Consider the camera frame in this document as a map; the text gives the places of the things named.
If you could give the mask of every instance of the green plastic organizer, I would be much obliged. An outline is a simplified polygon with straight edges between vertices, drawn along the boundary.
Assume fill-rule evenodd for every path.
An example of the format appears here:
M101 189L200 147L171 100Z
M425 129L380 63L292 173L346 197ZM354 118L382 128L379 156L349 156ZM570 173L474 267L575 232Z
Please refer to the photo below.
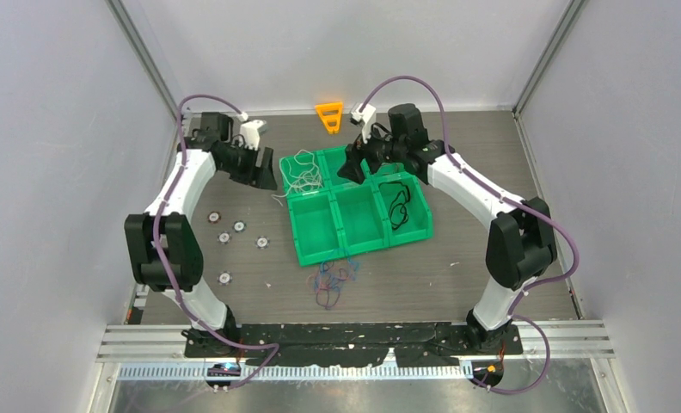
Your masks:
M315 168L320 171L318 188L295 188L287 195L292 236L301 266L382 250L403 243L428 239L434 235L432 211L421 192L419 181L397 164L385 164L371 175L361 164L366 180L358 185L337 175L346 161L345 146L283 157L279 167L287 192L295 176ZM391 230L389 208L405 183L411 195L406 205L408 222Z

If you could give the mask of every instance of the white cord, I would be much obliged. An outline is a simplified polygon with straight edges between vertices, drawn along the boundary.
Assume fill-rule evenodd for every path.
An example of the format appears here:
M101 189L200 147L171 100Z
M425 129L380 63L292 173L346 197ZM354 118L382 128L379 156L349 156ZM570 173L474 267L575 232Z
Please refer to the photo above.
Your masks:
M308 153L312 157L310 159L310 162L300 162L298 161L298 155L301 153ZM280 166L279 170L280 173L282 174L282 181L287 182L290 187L287 189L287 192L283 195L275 195L272 194L270 196L273 197L274 200L276 200L281 206L284 206L282 204L282 201L279 200L280 198L286 198L287 195L293 194L293 193L299 193L299 192L306 192L306 191L312 191L315 189L320 189L322 188L322 176L320 173L320 166L316 163L316 154L310 151L306 151L305 149L301 149L298 151L298 153L295 154L294 157L292 157L292 160L295 161L295 164L298 166L308 166L310 165L309 170L304 170L303 172L300 172L299 175L293 175L292 174L292 163L290 163L290 168L287 169L287 176L285 175L285 172L282 170L282 161L290 162L290 159L287 157L284 157L280 159Z

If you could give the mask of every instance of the gray wall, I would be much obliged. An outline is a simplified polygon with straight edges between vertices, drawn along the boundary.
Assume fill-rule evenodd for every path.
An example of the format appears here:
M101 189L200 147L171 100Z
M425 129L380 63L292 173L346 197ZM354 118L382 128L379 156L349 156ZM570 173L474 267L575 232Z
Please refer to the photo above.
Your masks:
M175 96L213 90L248 111L350 107L387 77L409 74L448 108L480 110L517 101L568 0L124 3ZM413 84L374 100L398 102L436 110Z
M681 1L589 2L524 123L640 411L681 411Z
M171 130L104 2L0 2L0 412L84 411Z

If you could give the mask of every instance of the robotic arm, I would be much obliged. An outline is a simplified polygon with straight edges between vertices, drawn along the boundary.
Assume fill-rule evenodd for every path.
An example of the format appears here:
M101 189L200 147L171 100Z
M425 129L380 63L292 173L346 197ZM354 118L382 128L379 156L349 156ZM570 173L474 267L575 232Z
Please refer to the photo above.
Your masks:
M166 276L166 271L156 252L151 236L154 219L160 219L163 248L171 263L184 304L192 314L203 320L213 330L222 330L232 338L236 326L231 310L217 299L202 279L204 257L191 230L191 218L201 192L217 171L230 174L230 179L260 189L277 189L272 169L273 150L265 148L259 166L260 136L267 130L264 120L247 121L240 125L239 134L231 136L234 121L220 113L203 113L198 129L191 131L187 141L187 162L182 179L174 188L161 217L158 207L165 199L171 182L183 168L181 157L176 157L167 183L156 199L142 214L128 215L125 222L128 253L133 278L151 290L161 292L176 304L176 291ZM203 330L195 321L192 326Z
M508 315L521 289L543 274L556 259L551 228L494 198L487 190L462 173L449 159L441 140L430 141L415 105L405 103L389 110L390 131L376 123L376 109L366 105L355 108L351 122L361 126L361 134L346 148L346 162L338 176L356 183L365 179L361 162L374 174L382 163L402 163L404 169L422 182L440 189L469 210L489 232L485 262L491 278L482 298L467 315L466 336L475 348L498 345L511 323ZM451 155L469 173L509 199L550 216L548 205L540 198L524 200L507 193L472 169L450 147Z

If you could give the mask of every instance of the purple cable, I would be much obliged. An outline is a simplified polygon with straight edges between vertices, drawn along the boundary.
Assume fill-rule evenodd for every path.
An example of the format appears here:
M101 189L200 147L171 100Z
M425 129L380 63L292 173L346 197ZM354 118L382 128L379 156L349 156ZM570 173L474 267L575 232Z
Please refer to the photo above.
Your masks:
M176 292L176 302L178 302L179 307L183 310L183 312L187 315L187 317L197 323L201 328L204 330L208 331L209 334L211 334L214 338L219 340L220 342L223 342L224 344L235 347L235 348L240 348L243 350L272 350L270 354L267 356L267 358L252 372L249 374L244 379L241 379L237 381L236 383L232 383L228 387L229 390L236 389L238 387L242 387L243 385L247 384L247 382L252 379L257 373L260 372L260 370L265 367L270 360L277 354L279 350L279 344L277 343L272 343L272 344L264 344L260 346L254 346L254 345L247 345L247 344L240 344L238 342L233 342L227 338L224 338L220 336L214 329L212 329L208 324L206 324L203 320L199 320L198 317L194 316L191 311L186 307L186 304L184 304L183 301L183 294L181 294L181 289L179 288L179 283L176 280L176 276L174 274L174 270L171 268L171 264L169 262L169 259L166 257L166 251L163 250L163 246L161 245L161 236L158 231L158 226L160 223L160 217L163 216L163 209L166 207L166 200L169 200L171 198L171 194L174 192L174 189L176 188L176 185L178 185L179 180L181 179L181 176L183 175L183 171L186 166L186 161L187 161L187 148L186 148L186 140L183 137L183 132L181 129L181 109L183 108L183 105L186 104L186 102L192 100L192 99L197 99L197 98L205 98L205 99L211 99L213 101L217 102L222 102L223 104L229 106L232 108L235 112L238 114L241 114L242 111L240 111L236 106L232 105L231 103L227 102L226 100L222 99L221 97L217 96L212 96L212 95L189 95L183 98L178 104L178 108L176 109L176 127L178 128L178 137L179 137L179 142L181 144L181 165L184 166L184 168L179 168L178 172L176 173L176 176L174 177L174 180L169 184L169 189L166 191L166 194L164 195L165 198L161 202L161 205L158 207L158 211L156 212L156 218L153 219L153 244L156 246L156 252L158 252L158 257L161 259L161 263L163 264L163 269L166 270L166 274L169 277L169 280L171 282L171 286L174 288L174 291Z
M530 320L527 317L519 316L512 314L512 312L515 310L515 307L518 306L520 303L520 300L530 291L532 288L540 286L542 284L548 284L550 282L557 282L561 280L565 280L566 278L570 277L573 275L573 273L576 271L576 269L579 267L579 248L576 246L576 243L574 242L574 239L571 237L570 234L560 225L558 225L553 219L550 217L547 217L546 215L526 206L523 205L521 202L518 202L517 200L511 200L510 198L506 196L502 196L502 194L498 191L496 191L494 188L491 186L487 185L482 179L480 179L478 176L467 170L467 168L464 168L451 154L450 150L450 142L449 142L449 137L447 136L447 121L445 117L445 107L442 105L442 100L439 99L439 95L437 92L432 88L432 86L429 85L429 83L419 79L418 77L414 76L408 76L408 75L401 75L401 76L394 76L389 79L384 80L381 82L374 90L371 91L371 93L365 98L363 103L361 104L359 110L363 110L365 108L365 105L368 104L368 102L371 100L371 98L383 87L386 86L387 84L391 82L395 82L397 80L411 80L413 82L419 83L422 86L424 86L427 90L429 90L429 93L434 96L434 100L437 101L437 105L439 106L439 116L442 118L442 138L445 143L445 152L447 155L447 158L449 158L450 162L460 170L460 172L464 173L469 179L471 179L474 183L488 191L492 196L495 198L507 203L508 205L511 205L513 207L516 207L523 211L524 213L528 213L530 215L533 215L534 217L541 219L543 222L546 224L550 225L551 227L555 228L556 231L558 231L564 239L566 239L566 242L568 243L568 247L571 249L571 252L574 255L574 262L571 264L571 268L568 269L564 274L558 275L556 277L550 277L545 280L536 280L533 281L530 285L523 287L521 292L518 294L517 297L513 300L512 304L510 305L510 309L508 310L507 315L510 318L516 318L522 321L525 321L526 323L532 325L536 330L538 330L539 333L541 333L541 336L543 337L543 342L545 343L546 346L546 360L545 364L543 365L543 371L541 372L540 377L536 379L531 385L528 385L524 387L523 389L519 390L505 390L505 389L494 389L491 388L491 391L494 391L499 394L519 394L524 391L529 391L530 389L536 387L541 383L543 380L543 377L545 376L546 372L548 372L548 368L550 366L550 346L548 343L548 337L543 333L543 330L541 330L540 327L538 327L537 324L535 324L532 320ZM478 385L483 385L484 384L475 379L475 382L477 382Z
M519 316L516 314L513 314L511 316L512 319L514 320L520 320L520 321L525 321L526 323L530 324L533 326L534 329L538 330L538 333L541 334L541 337L543 338L543 345L546 348L546 361L543 364L543 370L541 371L541 375L538 376L536 381L530 383L526 387L523 387L521 389L515 389L515 390L508 390L508 389L498 389L497 387L489 387L484 383L484 379L478 380L475 379L474 377L472 378L472 382L475 383L476 385L484 388L488 388L489 391L497 394L505 394L505 395L513 395L513 394L520 394L520 393L525 393L526 391L529 391L530 389L535 388L536 386L540 385L541 382L543 381L543 378L545 377L546 373L548 372L548 369L550 367L550 343L548 342L548 337L546 337L545 333L543 333L543 329L540 328L538 324L535 324L533 320L529 319L528 317L523 317Z

